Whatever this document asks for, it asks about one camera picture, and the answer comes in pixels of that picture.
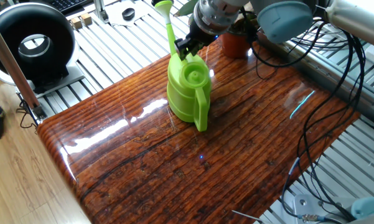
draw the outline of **wooden pole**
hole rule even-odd
[[[29,86],[21,68],[19,68],[18,63],[15,61],[14,56],[9,50],[6,42],[0,34],[0,61],[6,68],[8,74],[10,74],[12,80],[14,80],[15,85],[17,85],[22,97],[25,99],[26,103],[31,109],[40,106],[35,93]]]

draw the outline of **small wooden block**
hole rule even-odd
[[[78,17],[71,19],[70,22],[72,22],[76,29],[81,29],[83,27],[82,22]]]
[[[93,23],[89,13],[86,13],[86,14],[82,15],[82,21],[85,23],[86,26],[91,25]]]

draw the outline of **watering can handle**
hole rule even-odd
[[[206,131],[209,105],[202,87],[195,89],[194,122],[198,131]]]

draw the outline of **green watering can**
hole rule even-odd
[[[167,69],[167,99],[173,113],[182,121],[195,123],[198,131],[206,131],[210,107],[212,82],[209,69],[198,55],[187,55],[181,61],[175,50],[174,31],[170,20],[172,1],[161,1],[155,5],[166,22],[171,59]]]

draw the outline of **wooden floor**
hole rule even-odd
[[[0,140],[0,224],[90,223],[65,186],[35,129],[22,129],[14,87],[0,81],[6,133]],[[30,124],[30,117],[24,124]]]

